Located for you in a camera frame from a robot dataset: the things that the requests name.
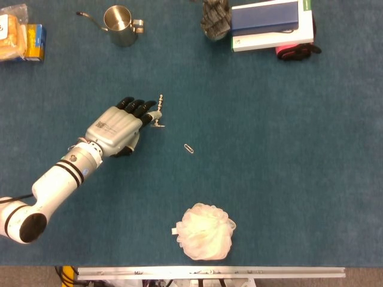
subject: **white box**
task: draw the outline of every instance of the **white box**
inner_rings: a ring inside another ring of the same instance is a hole
[[[248,51],[314,41],[311,0],[298,0],[299,28],[292,33],[262,33],[232,37],[232,51]]]

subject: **floor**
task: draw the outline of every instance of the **floor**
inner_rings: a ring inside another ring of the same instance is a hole
[[[263,279],[257,287],[383,287],[383,268],[348,268],[345,279]],[[0,267],[1,287],[61,287],[53,267]]]

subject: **metal screw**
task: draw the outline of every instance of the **metal screw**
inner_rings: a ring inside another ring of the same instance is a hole
[[[160,94],[160,98],[158,99],[158,106],[157,106],[157,111],[161,111],[162,109],[162,101],[163,101],[163,95]],[[159,124],[159,119],[156,119],[154,124],[151,125],[152,127],[164,127],[163,125]]]

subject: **black stripe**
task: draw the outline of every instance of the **black stripe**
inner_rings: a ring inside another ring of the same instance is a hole
[[[73,171],[71,171],[71,170],[70,170],[69,168],[67,168],[66,166],[62,166],[61,164],[58,164],[58,163],[56,163],[54,166],[59,166],[59,167],[61,167],[62,169],[65,169],[68,173],[70,173],[71,176],[73,176],[74,180],[75,180],[76,183],[77,183],[77,187],[80,186],[80,182],[79,182],[77,176],[73,173]]]
[[[10,237],[9,234],[8,234],[8,223],[10,223],[11,217],[16,213],[16,211],[18,211],[20,208],[25,207],[25,206],[28,206],[28,205],[27,205],[27,204],[25,204],[25,205],[21,205],[21,206],[19,206],[18,208],[16,208],[14,211],[12,211],[11,214],[8,215],[8,218],[7,218],[7,220],[5,221],[4,231],[5,231],[6,235],[7,235],[9,238],[11,238],[11,237]]]
[[[78,175],[81,177],[81,183],[84,182],[84,176],[83,176],[83,173],[78,169],[77,166],[75,166],[74,164],[72,164],[70,161],[68,160],[61,160],[59,162],[62,162],[62,163],[66,163],[68,165],[70,165],[77,173]]]

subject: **stainless steel pitcher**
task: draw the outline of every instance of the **stainless steel pitcher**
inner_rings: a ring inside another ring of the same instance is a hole
[[[102,27],[91,15],[84,12],[76,12],[79,16],[89,18],[98,28],[108,32],[110,40],[117,46],[128,47],[137,40],[138,33],[144,33],[144,21],[133,20],[130,11],[121,5],[109,7],[104,14]]]

